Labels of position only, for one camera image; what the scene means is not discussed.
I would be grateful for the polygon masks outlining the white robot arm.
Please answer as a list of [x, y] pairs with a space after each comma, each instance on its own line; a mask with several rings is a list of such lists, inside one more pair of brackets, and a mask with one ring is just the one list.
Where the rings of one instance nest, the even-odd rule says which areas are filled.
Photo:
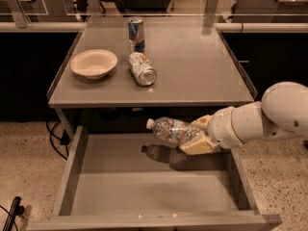
[[192, 125], [201, 133], [180, 146], [188, 155], [216, 153], [249, 141], [308, 137], [308, 87], [280, 82], [269, 87], [260, 101], [220, 109]]

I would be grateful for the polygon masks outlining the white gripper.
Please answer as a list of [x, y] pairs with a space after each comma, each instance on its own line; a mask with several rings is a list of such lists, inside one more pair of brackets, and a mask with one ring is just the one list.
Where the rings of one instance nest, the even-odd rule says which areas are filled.
[[216, 111], [212, 116], [204, 115], [191, 123], [191, 126], [206, 131], [206, 135], [197, 136], [189, 142], [180, 145], [180, 149], [187, 155], [201, 155], [215, 153], [218, 145], [223, 149], [238, 147], [243, 142], [238, 138], [232, 124], [234, 107], [227, 107]]

